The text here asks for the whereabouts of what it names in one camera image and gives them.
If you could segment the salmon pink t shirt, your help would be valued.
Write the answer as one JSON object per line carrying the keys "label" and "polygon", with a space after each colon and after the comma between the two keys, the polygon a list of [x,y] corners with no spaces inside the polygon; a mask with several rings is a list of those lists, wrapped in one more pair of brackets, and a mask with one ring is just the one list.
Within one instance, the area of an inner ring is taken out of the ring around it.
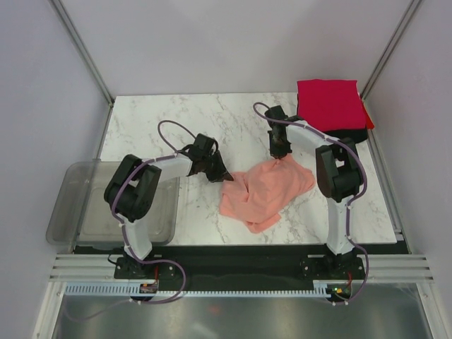
{"label": "salmon pink t shirt", "polygon": [[219,212],[243,222],[254,234],[274,226],[279,212],[316,183],[312,171],[291,155],[261,162],[247,172],[234,172],[232,177],[222,184]]}

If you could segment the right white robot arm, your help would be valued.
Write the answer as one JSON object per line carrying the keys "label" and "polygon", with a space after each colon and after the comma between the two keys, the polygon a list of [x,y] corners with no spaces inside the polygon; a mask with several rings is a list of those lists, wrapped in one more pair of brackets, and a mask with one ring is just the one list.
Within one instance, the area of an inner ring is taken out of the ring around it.
{"label": "right white robot arm", "polygon": [[329,136],[298,116],[289,117],[281,106],[265,108],[262,117],[270,127],[272,157],[286,157],[292,152],[292,145],[308,146],[314,152],[317,187],[328,206],[326,246],[332,253],[323,260],[323,269],[328,276],[339,278],[349,269],[343,255],[355,247],[350,235],[351,203],[367,190],[367,175],[355,142]]}

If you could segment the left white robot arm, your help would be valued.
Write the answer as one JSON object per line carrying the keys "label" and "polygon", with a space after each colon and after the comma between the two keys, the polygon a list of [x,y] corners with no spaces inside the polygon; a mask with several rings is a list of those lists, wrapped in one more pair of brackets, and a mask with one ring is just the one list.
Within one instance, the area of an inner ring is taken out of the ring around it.
{"label": "left white robot arm", "polygon": [[124,251],[132,258],[130,268],[138,277],[147,278],[155,270],[155,261],[148,256],[153,245],[143,219],[151,209],[158,184],[199,173],[211,183],[234,179],[222,160],[218,142],[202,133],[174,154],[147,160],[130,154],[120,162],[105,189],[104,200],[119,221]]}

